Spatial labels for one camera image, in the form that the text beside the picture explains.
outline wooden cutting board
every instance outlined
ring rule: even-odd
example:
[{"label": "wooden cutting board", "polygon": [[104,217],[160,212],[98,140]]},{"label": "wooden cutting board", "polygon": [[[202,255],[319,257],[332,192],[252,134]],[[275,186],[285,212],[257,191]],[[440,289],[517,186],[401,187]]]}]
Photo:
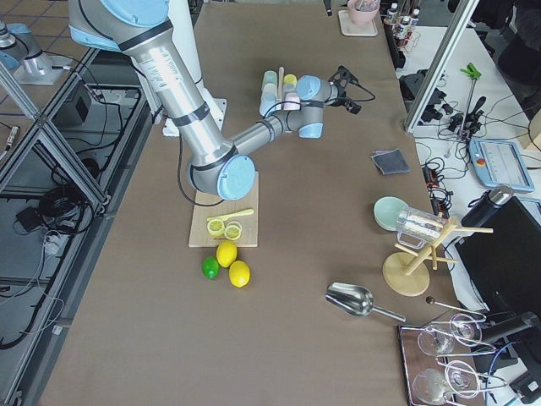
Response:
[{"label": "wooden cutting board", "polygon": [[[225,221],[227,225],[231,221],[240,222],[243,226],[243,232],[240,239],[234,241],[237,247],[257,247],[258,235],[258,214],[259,214],[259,192],[260,182],[259,174],[255,174],[254,187],[239,200],[224,200],[218,206],[202,207],[194,206],[192,215],[192,226],[189,232],[188,247],[216,247],[220,242],[225,241],[225,237],[212,237],[206,229],[207,217],[221,216],[223,214],[233,213],[244,209],[254,209],[254,214],[243,217],[233,217]],[[197,192],[195,201],[201,204],[212,204],[217,198],[214,195]]]}]

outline white tray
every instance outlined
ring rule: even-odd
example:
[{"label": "white tray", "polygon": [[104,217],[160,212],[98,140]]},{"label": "white tray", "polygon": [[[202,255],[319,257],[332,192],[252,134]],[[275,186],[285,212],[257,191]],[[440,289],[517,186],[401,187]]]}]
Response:
[{"label": "white tray", "polygon": [[338,12],[338,19],[340,20],[340,31],[344,36],[378,35],[378,29],[375,26],[375,21],[373,19],[366,24],[355,24],[350,20],[349,15],[347,14],[347,10],[340,10]]}]

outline black bottle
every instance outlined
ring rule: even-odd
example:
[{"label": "black bottle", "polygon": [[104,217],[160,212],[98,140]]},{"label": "black bottle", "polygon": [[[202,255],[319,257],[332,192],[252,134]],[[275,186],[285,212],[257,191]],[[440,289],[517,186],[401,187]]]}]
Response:
[{"label": "black bottle", "polygon": [[513,197],[513,189],[504,184],[497,186],[491,191],[485,192],[484,195],[479,198],[475,206],[472,207],[472,210],[464,216],[461,221],[462,226],[482,226],[511,197]]}]

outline black monitor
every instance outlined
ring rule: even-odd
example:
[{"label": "black monitor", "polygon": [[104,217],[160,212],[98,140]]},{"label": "black monitor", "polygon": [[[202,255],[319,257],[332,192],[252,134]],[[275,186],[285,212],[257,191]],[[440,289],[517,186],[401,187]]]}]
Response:
[{"label": "black monitor", "polygon": [[[511,198],[475,233],[456,244],[467,273],[490,313],[541,319],[541,225],[524,205]],[[541,331],[530,328],[510,337],[532,377],[541,381]]]}]

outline light green bowl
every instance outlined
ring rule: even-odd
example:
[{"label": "light green bowl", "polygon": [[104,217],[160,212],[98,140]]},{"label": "light green bowl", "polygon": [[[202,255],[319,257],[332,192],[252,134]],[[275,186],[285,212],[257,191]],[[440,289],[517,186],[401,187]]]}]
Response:
[{"label": "light green bowl", "polygon": [[387,231],[396,231],[398,215],[407,207],[407,203],[397,197],[382,197],[374,204],[375,221]]}]

